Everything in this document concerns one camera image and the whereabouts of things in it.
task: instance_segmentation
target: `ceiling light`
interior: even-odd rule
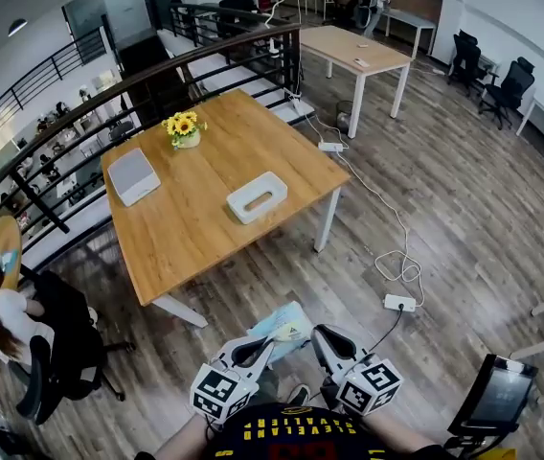
[[[25,20],[25,19],[16,19],[14,22],[11,23],[11,26],[8,29],[8,37],[10,37],[11,35],[15,35],[21,29],[23,29],[25,26],[27,26],[27,20]]]

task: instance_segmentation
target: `metal railing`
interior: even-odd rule
[[[173,7],[173,11],[179,9],[184,13],[224,13],[219,8]],[[230,11],[230,14],[253,22],[262,22],[266,18],[245,12]],[[215,39],[208,46],[198,47],[133,75],[76,107],[35,136],[0,169],[0,185],[6,185],[7,179],[12,184],[8,195],[0,202],[0,215],[8,212],[19,221],[24,237],[23,252],[31,250],[56,229],[69,233],[66,222],[104,196],[101,157],[132,136],[159,124],[175,112],[248,82],[266,79],[272,84],[253,94],[256,98],[282,89],[296,92],[300,72],[299,25],[277,19],[270,24],[274,27],[244,32],[227,39]],[[276,53],[271,53],[264,44],[269,43],[270,39],[275,42]],[[196,77],[189,72],[190,63],[217,55],[227,57],[225,66]],[[254,73],[245,79],[242,74],[240,80],[217,90],[208,91],[205,87],[199,87],[205,79],[240,66],[248,67]],[[129,98],[132,91],[139,92],[133,96],[140,98],[138,103],[132,103]],[[281,101],[269,103],[267,107],[275,107],[287,100],[285,95]],[[111,104],[116,107],[118,103],[122,104],[120,112],[107,119],[101,117],[100,111],[107,110]],[[84,134],[77,135],[73,126],[83,122],[88,123],[89,127]],[[50,150],[55,152],[53,158],[40,164],[39,154]],[[84,158],[79,158],[79,150]],[[65,189],[66,180],[72,182],[68,189]],[[66,247],[61,247],[59,251],[67,250]]]
[[[95,29],[38,63],[0,97],[0,130],[48,87],[105,53],[102,33]]]

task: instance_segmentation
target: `shoe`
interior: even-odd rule
[[[300,383],[296,386],[287,399],[289,405],[306,405],[310,400],[310,389],[307,385]]]

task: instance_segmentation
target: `black screen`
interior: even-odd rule
[[[494,369],[485,393],[474,409],[470,421],[512,422],[531,383],[530,377]]]

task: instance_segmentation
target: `white power adapter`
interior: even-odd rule
[[[340,153],[344,149],[342,143],[319,142],[319,150],[322,151],[337,151]]]
[[[387,293],[385,295],[385,309],[390,311],[399,311],[399,306],[403,305],[402,311],[415,311],[417,304],[415,299],[408,296],[397,296]]]

